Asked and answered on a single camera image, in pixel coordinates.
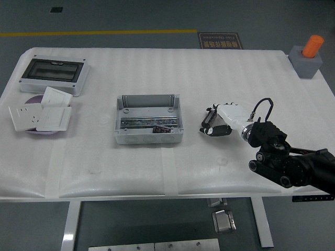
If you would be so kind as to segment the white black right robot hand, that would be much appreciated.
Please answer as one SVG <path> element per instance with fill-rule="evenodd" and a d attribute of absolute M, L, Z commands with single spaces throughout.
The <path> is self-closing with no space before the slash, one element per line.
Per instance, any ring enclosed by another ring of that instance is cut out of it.
<path fill-rule="evenodd" d="M 248 140 L 253 122 L 249 120 L 248 113 L 239 105 L 231 102 L 225 104 L 213 104 L 206 109 L 208 114 L 202 121 L 202 127 L 199 129 L 208 136 L 226 136 L 230 135 L 233 130 L 240 133 L 242 139 Z M 220 117 L 225 124 L 213 127 L 217 117 Z"/>

